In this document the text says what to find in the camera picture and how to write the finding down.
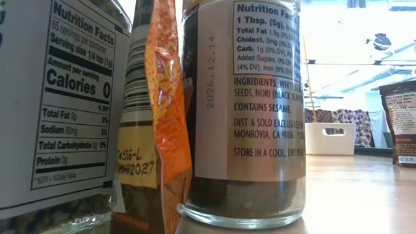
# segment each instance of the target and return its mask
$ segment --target yellow sticker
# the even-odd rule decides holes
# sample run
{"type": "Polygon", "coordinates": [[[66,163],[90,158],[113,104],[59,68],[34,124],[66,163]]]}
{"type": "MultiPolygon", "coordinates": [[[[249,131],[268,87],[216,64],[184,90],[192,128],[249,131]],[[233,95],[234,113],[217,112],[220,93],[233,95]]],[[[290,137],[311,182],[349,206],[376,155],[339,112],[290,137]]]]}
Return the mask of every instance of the yellow sticker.
{"type": "Polygon", "coordinates": [[[117,178],[122,184],[157,188],[153,126],[121,127],[117,178]]]}

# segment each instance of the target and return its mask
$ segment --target jar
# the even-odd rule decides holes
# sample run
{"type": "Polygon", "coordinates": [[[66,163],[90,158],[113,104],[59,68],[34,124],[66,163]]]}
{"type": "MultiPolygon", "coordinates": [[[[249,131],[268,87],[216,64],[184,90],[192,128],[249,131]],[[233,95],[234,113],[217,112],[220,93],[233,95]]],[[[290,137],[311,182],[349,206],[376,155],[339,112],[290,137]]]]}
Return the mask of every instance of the jar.
{"type": "Polygon", "coordinates": [[[111,219],[130,30],[117,0],[0,0],[0,233],[111,219]]]}
{"type": "Polygon", "coordinates": [[[302,214],[306,189],[299,3],[183,5],[194,177],[178,209],[225,228],[290,224],[302,214]]]}

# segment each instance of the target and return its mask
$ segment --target barcode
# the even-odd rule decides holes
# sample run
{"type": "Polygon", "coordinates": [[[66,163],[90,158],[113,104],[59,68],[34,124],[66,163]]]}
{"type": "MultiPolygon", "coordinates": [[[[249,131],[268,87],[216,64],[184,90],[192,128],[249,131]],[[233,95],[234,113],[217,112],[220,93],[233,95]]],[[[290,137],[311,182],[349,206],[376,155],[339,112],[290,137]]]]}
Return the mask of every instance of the barcode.
{"type": "Polygon", "coordinates": [[[151,120],[148,84],[144,69],[145,46],[146,39],[143,38],[133,42],[130,47],[125,74],[122,122],[151,120]]]}

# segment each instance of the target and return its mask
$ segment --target white storage bin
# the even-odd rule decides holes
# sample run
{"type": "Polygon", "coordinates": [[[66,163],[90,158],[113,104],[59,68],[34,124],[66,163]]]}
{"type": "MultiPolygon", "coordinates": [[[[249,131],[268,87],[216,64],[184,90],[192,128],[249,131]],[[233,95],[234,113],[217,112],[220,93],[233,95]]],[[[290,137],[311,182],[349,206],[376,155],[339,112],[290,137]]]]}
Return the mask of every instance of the white storage bin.
{"type": "Polygon", "coordinates": [[[306,154],[354,155],[354,123],[305,123],[306,154]],[[344,129],[344,134],[328,135],[325,129],[344,129]]]}

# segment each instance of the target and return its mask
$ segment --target wooden table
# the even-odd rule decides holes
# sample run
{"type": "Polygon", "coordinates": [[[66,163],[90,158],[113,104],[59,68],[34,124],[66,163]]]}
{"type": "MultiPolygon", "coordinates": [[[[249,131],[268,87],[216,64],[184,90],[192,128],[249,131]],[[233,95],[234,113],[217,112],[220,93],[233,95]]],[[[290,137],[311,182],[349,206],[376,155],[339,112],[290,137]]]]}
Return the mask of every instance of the wooden table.
{"type": "Polygon", "coordinates": [[[223,229],[183,217],[177,234],[416,233],[416,168],[391,158],[356,155],[307,156],[305,211],[279,229],[223,229]]]}

